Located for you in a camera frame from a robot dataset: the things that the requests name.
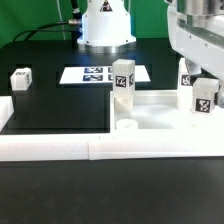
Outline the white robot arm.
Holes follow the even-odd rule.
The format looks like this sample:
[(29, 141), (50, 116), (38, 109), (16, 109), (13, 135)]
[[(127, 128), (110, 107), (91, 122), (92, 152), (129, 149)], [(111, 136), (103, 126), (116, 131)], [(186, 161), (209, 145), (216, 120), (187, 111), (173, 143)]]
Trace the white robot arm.
[[(217, 103), (224, 108), (224, 0), (164, 0), (173, 50), (220, 80)], [(116, 53), (133, 46), (131, 17), (123, 0), (89, 0), (78, 48)]]

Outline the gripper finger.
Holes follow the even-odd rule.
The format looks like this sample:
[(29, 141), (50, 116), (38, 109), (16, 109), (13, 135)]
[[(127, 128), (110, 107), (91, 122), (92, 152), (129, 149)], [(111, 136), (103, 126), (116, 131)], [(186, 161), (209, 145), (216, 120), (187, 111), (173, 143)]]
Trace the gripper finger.
[(219, 81), (219, 90), (216, 94), (215, 104), (220, 108), (224, 108), (224, 81)]

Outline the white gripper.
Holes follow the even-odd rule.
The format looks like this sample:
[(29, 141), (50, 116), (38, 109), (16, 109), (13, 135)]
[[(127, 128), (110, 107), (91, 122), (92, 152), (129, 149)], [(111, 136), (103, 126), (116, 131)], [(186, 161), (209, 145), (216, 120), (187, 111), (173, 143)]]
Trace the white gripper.
[(171, 47), (184, 56), (187, 74), (202, 69), (224, 81), (224, 0), (166, 0)]

